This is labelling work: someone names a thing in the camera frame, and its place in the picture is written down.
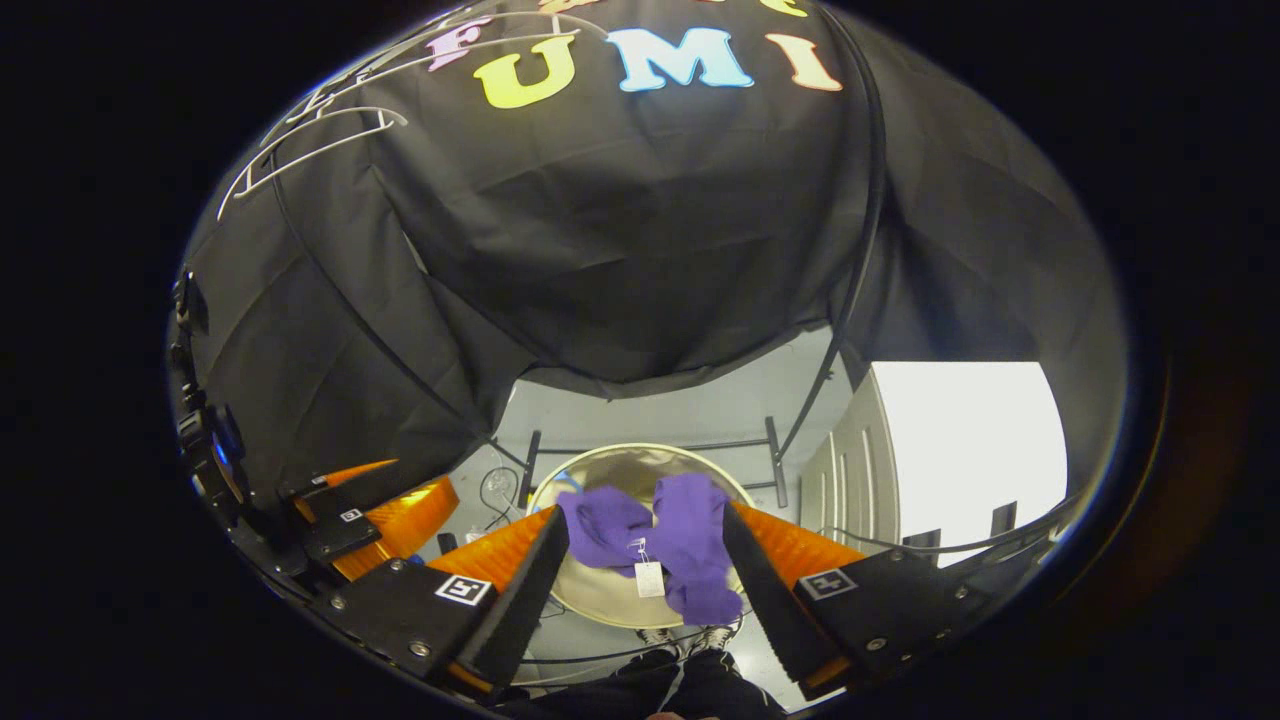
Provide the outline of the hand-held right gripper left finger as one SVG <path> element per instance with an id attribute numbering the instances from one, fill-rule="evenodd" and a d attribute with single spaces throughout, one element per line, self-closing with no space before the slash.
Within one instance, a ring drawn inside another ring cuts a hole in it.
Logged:
<path id="1" fill-rule="evenodd" d="M 310 612 L 393 673 L 493 701 L 524 661 L 568 547 L 553 505 L 429 564 L 388 560 Z"/>

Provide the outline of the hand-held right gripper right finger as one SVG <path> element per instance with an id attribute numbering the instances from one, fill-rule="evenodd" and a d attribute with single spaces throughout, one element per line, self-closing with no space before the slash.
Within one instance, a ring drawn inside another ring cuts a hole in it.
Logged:
<path id="1" fill-rule="evenodd" d="M 972 629 L 986 592 L 916 553 L 864 555 L 728 502 L 723 542 L 786 675 L 805 698 L 904 674 Z"/>

